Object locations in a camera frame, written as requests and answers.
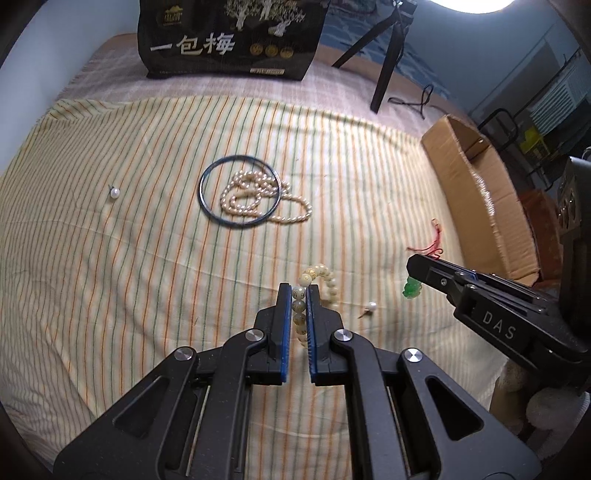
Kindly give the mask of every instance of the bed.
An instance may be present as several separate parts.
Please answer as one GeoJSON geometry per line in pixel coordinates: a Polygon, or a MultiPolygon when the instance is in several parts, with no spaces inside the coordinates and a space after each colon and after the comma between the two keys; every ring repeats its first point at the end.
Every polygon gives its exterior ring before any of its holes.
{"type": "MultiPolygon", "coordinates": [[[[432,218],[444,258],[463,262],[419,140],[443,112],[463,114],[434,95],[425,119],[386,103],[375,115],[380,65],[355,58],[336,70],[339,55],[319,47],[301,83],[155,81],[135,36],[121,35],[31,130],[0,180],[0,399],[41,457],[53,461],[177,346],[214,348],[245,329],[280,282],[318,262],[335,273],[348,328],[380,348],[421,348],[488,405],[502,355],[442,295],[402,296],[407,247],[432,242],[432,218]],[[232,153],[274,165],[310,199],[311,219],[247,231],[209,222],[197,179],[232,153]],[[377,311],[358,318],[369,300],[377,311]]],[[[392,77],[390,94],[420,91],[392,77]]],[[[248,478],[350,476],[343,392],[310,385],[294,335],[289,383],[255,389],[253,406],[248,478]]]]}

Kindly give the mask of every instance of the dark blue bangle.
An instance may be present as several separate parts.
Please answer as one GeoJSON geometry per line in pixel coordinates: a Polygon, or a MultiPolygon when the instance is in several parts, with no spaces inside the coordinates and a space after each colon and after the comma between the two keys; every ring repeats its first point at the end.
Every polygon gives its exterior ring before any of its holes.
{"type": "Polygon", "coordinates": [[[250,228],[252,226],[256,226],[256,225],[259,225],[260,223],[266,222],[267,219],[271,215],[273,215],[275,210],[277,210],[277,207],[279,207],[279,201],[281,200],[281,193],[282,192],[283,192],[283,188],[281,187],[281,180],[279,178],[279,175],[277,175],[277,172],[275,170],[273,170],[273,168],[269,164],[263,162],[262,160],[259,160],[258,158],[251,157],[249,155],[230,155],[229,157],[223,157],[223,158],[220,158],[219,160],[216,160],[215,162],[213,162],[210,166],[208,166],[205,169],[205,171],[201,175],[201,178],[199,179],[199,193],[197,195],[197,199],[199,200],[199,205],[201,205],[201,208],[203,209],[205,214],[209,217],[209,219],[219,223],[220,225],[227,226],[230,228],[250,228]],[[220,217],[219,215],[216,215],[215,213],[213,213],[212,209],[210,207],[208,207],[207,203],[205,202],[205,198],[203,197],[203,185],[205,184],[205,180],[207,179],[207,177],[209,177],[209,174],[212,172],[212,170],[216,167],[219,167],[220,165],[223,165],[224,163],[236,162],[236,161],[245,161],[245,162],[250,163],[252,165],[261,167],[263,170],[268,170],[269,172],[271,172],[271,175],[273,175],[273,178],[275,178],[275,181],[277,182],[277,186],[278,186],[277,198],[275,199],[275,202],[271,206],[270,210],[268,212],[265,212],[264,215],[254,219],[254,220],[251,220],[249,222],[233,222],[231,220],[226,220],[226,219],[220,217]]]}

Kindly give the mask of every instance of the pearl necklace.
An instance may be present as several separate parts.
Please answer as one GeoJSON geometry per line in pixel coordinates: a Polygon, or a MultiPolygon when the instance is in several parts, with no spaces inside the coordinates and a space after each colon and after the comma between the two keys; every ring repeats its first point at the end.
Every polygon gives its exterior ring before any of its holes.
{"type": "MultiPolygon", "coordinates": [[[[306,268],[300,278],[298,278],[299,287],[293,287],[291,289],[291,296],[294,297],[294,301],[291,303],[291,309],[293,314],[291,320],[295,325],[295,336],[303,347],[308,347],[308,331],[306,329],[306,288],[315,280],[323,279],[324,283],[329,289],[330,303],[328,308],[336,310],[339,307],[339,288],[336,285],[335,274],[333,274],[325,265],[318,264],[313,267],[306,268]]],[[[378,304],[374,301],[370,301],[361,317],[365,315],[372,315],[378,309],[378,304]]]]}
{"type": "MultiPolygon", "coordinates": [[[[304,197],[296,196],[291,193],[291,185],[287,181],[281,180],[281,200],[290,200],[302,205],[306,211],[304,215],[298,215],[295,217],[282,217],[279,215],[272,215],[269,217],[271,222],[282,223],[284,225],[288,223],[304,222],[312,214],[312,206],[310,202],[304,197]]],[[[223,189],[220,197],[220,205],[222,211],[229,215],[244,216],[257,218],[263,214],[258,210],[258,206],[261,204],[261,199],[273,198],[277,196],[278,185],[273,177],[266,175],[261,171],[243,171],[236,172],[232,177],[230,183],[223,189]],[[231,190],[239,189],[239,191],[230,197],[228,195],[231,190]],[[242,205],[238,203],[238,199],[255,197],[255,201],[248,204],[242,205]]]]}

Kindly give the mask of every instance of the green jade pendant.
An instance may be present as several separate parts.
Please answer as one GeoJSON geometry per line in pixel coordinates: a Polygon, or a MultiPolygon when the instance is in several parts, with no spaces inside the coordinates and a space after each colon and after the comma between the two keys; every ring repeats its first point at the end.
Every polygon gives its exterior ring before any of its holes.
{"type": "Polygon", "coordinates": [[[406,285],[404,286],[404,290],[402,291],[402,295],[406,298],[415,299],[421,294],[421,290],[423,289],[423,284],[418,280],[407,277],[406,285]]]}

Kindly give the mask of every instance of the striped bed sheet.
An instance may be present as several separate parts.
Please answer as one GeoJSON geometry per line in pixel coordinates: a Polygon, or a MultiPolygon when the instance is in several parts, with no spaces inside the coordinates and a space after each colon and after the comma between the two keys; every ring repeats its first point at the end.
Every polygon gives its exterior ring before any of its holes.
{"type": "MultiPolygon", "coordinates": [[[[230,174],[214,173],[206,196],[230,174]]],[[[461,264],[420,141],[390,127],[244,96],[62,99],[0,180],[0,399],[51,461],[176,347],[220,346],[274,304],[280,282],[322,262],[348,328],[380,348],[421,348],[487,405],[502,355],[443,295],[401,294],[407,246],[432,241],[432,218],[444,258],[461,264]],[[208,221],[199,175],[234,153],[274,166],[311,200],[310,220],[247,231],[208,221]],[[358,319],[369,300],[378,310],[358,319]]],[[[343,390],[310,384],[295,335],[288,384],[255,388],[252,405],[247,478],[350,477],[343,390]]]]}

